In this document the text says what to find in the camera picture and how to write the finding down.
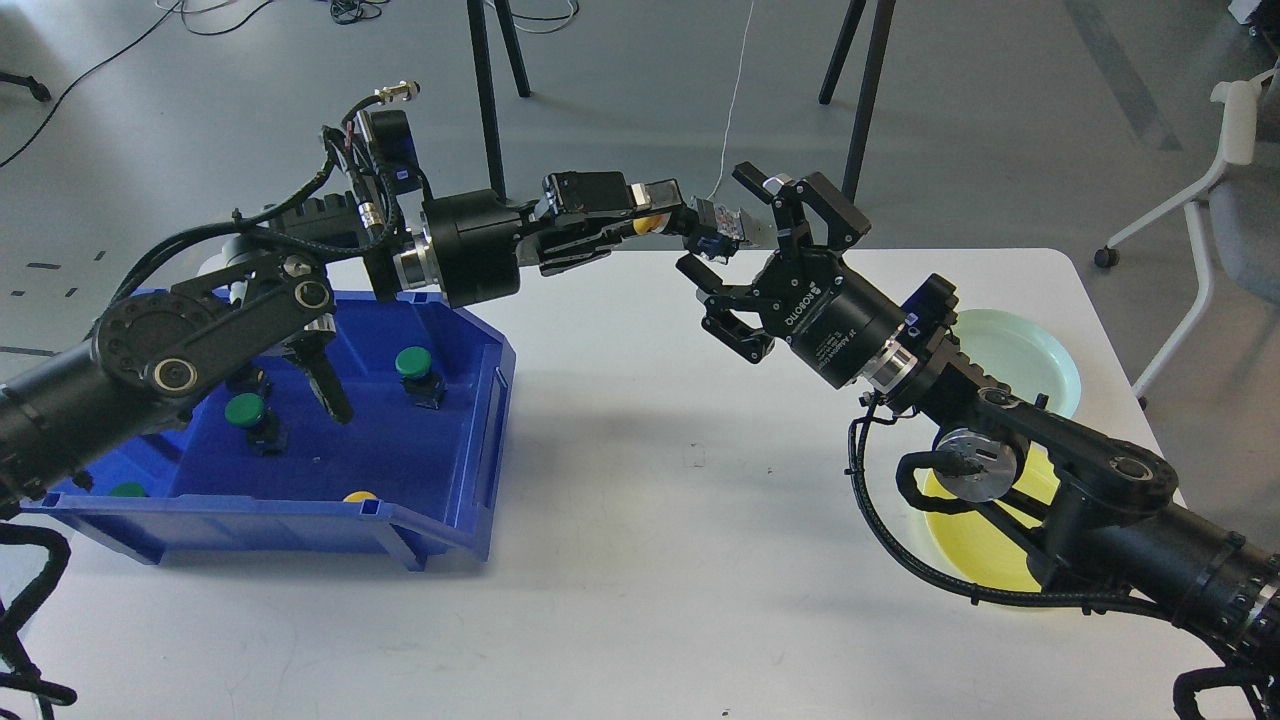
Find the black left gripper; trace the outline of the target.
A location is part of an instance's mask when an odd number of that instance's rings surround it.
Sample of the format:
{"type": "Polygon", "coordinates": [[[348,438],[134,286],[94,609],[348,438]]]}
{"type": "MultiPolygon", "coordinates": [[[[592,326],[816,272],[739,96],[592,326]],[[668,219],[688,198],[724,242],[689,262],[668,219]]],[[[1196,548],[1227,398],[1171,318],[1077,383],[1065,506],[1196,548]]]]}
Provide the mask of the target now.
{"type": "Polygon", "coordinates": [[[685,205],[676,179],[630,183],[620,172],[557,172],[543,181],[545,210],[536,201],[508,201],[476,190],[422,201],[439,268],[442,295],[452,307],[508,297],[520,290],[520,265],[544,277],[608,258],[635,237],[635,219],[685,205]]]}

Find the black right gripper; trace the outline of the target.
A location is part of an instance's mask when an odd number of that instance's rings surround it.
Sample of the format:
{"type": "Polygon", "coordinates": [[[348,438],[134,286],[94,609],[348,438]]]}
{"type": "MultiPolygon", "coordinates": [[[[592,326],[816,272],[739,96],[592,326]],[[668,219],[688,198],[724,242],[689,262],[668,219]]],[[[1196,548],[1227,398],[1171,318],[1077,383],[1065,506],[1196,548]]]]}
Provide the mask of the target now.
{"type": "Polygon", "coordinates": [[[701,328],[750,364],[788,340],[824,382],[847,386],[905,320],[897,304],[838,256],[870,232],[870,220],[819,172],[768,177],[742,161],[732,177],[771,205],[780,251],[748,252],[731,264],[754,272],[739,284],[691,252],[677,260],[704,307],[701,328]]]}

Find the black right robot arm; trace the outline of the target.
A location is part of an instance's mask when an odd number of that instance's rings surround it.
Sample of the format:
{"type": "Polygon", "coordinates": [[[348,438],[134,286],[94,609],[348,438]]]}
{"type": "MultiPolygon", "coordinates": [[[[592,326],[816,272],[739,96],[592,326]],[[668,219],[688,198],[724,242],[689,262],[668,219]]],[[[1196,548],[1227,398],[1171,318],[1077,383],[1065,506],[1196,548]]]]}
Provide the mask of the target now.
{"type": "Polygon", "coordinates": [[[1204,642],[1220,665],[1172,685],[1180,719],[1202,691],[1236,687],[1257,719],[1277,716],[1277,555],[1174,502],[1179,479],[1157,454],[1019,398],[963,351],[956,290],[931,275],[896,304],[844,260],[869,220],[819,173],[768,179],[750,163],[735,178],[768,204],[777,250],[750,284],[726,284],[710,259],[736,252],[712,211],[678,208],[666,232],[687,255],[703,328],[750,363],[782,340],[835,388],[870,383],[849,429],[847,474],[881,546],[923,582],[972,603],[1079,609],[1155,618],[1204,642]],[[937,425],[929,450],[905,454],[895,483],[920,512],[975,514],[1027,557],[1036,592],[951,577],[906,550],[867,487],[864,451],[876,410],[937,425]]]}

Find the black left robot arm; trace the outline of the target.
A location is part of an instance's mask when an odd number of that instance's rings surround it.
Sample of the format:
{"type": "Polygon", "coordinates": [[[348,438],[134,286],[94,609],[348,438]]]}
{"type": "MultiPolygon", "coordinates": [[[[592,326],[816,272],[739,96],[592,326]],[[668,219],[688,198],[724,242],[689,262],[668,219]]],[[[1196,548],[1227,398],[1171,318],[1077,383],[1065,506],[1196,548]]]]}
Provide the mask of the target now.
{"type": "Polygon", "coordinates": [[[634,234],[687,214],[673,179],[630,184],[618,172],[561,172],[543,183],[547,210],[490,190],[425,199],[426,236],[412,238],[392,204],[364,211],[372,241],[334,247],[270,231],[264,217],[179,233],[145,256],[88,337],[3,386],[3,543],[33,546],[44,566],[3,606],[3,687],[28,693],[41,717],[76,702],[46,682],[19,633],[56,588],[70,546],[56,530],[17,525],[24,500],[60,480],[90,488],[90,464],[147,430],[184,420],[216,386],[280,345],[337,421],[352,407],[308,331],[337,309],[325,266],[362,258],[381,299],[438,286],[451,305],[515,293],[522,266],[550,275],[605,256],[634,234]]]}

